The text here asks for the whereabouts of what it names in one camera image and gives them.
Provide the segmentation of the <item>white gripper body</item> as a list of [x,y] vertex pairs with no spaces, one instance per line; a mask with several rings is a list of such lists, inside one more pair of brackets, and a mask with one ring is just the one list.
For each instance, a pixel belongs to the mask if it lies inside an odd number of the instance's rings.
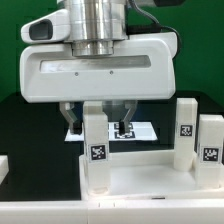
[[98,55],[70,42],[69,11],[25,24],[20,88],[29,102],[168,99],[175,93],[173,32],[130,35],[101,44]]

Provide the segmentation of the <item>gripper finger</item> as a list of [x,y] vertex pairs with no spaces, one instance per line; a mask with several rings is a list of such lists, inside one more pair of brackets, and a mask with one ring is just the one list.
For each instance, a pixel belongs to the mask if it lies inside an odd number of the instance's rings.
[[65,120],[68,122],[71,134],[82,133],[82,121],[73,112],[75,105],[73,102],[60,102],[59,109]]
[[130,132],[129,124],[135,114],[138,102],[136,100],[126,101],[124,103],[125,109],[127,110],[126,115],[122,120],[119,121],[119,134],[124,135]]

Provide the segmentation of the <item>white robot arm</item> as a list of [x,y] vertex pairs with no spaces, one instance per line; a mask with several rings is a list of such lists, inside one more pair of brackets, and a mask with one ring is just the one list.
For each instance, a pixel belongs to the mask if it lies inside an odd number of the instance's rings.
[[144,6],[180,6],[186,0],[57,0],[58,10],[25,24],[29,46],[20,57],[20,88],[29,102],[58,102],[77,129],[73,102],[123,101],[118,130],[129,131],[139,100],[175,93],[173,59],[181,40]]

